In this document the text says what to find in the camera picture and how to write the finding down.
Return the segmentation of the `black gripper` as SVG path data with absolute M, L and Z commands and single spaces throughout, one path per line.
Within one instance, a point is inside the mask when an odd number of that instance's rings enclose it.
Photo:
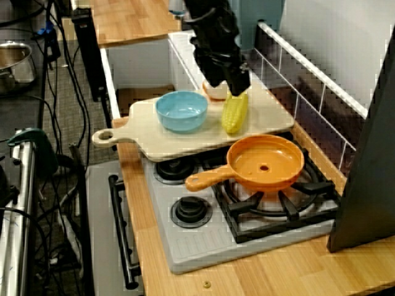
M 226 80 L 233 96 L 250 87 L 249 67 L 235 42 L 239 34 L 234 15 L 204 15 L 188 20 L 195 37 L 194 58 L 207 82 L 217 87 Z

